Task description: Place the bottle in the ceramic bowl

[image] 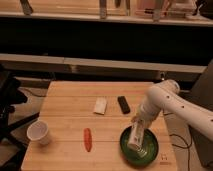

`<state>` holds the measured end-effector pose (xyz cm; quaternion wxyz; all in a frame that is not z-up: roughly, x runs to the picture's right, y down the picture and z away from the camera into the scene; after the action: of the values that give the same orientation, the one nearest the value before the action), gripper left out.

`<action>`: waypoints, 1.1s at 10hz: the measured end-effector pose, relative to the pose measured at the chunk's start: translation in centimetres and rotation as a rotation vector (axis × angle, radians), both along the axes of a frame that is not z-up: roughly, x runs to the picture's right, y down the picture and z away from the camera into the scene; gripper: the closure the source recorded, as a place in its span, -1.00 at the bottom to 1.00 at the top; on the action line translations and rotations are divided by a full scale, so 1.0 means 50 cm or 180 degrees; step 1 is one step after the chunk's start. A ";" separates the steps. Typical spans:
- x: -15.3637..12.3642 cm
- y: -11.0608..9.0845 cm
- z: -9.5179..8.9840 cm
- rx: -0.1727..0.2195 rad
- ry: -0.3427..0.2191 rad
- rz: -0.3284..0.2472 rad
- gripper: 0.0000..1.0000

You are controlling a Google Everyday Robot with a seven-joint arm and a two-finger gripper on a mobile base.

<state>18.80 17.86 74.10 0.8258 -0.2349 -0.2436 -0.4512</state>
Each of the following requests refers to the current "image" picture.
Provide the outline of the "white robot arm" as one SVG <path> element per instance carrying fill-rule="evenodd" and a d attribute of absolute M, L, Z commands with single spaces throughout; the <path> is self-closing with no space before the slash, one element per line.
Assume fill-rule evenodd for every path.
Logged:
<path fill-rule="evenodd" d="M 137 151 L 141 157 L 146 155 L 143 150 L 145 130 L 150 127 L 161 110 L 176 114 L 213 141 L 213 112 L 181 98 L 179 92 L 179 84 L 171 79 L 153 84 L 146 91 L 133 118 L 127 143 L 127 146 Z"/>

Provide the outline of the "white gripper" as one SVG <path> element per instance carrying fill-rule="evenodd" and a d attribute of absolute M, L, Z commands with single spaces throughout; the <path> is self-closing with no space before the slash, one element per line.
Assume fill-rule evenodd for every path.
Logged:
<path fill-rule="evenodd" d="M 155 113 L 138 111 L 136 115 L 132 118 L 132 122 L 141 122 L 145 129 L 148 129 L 152 122 L 156 119 Z M 139 148 L 137 154 L 140 157 L 144 157 L 147 154 L 147 151 L 144 148 Z"/>

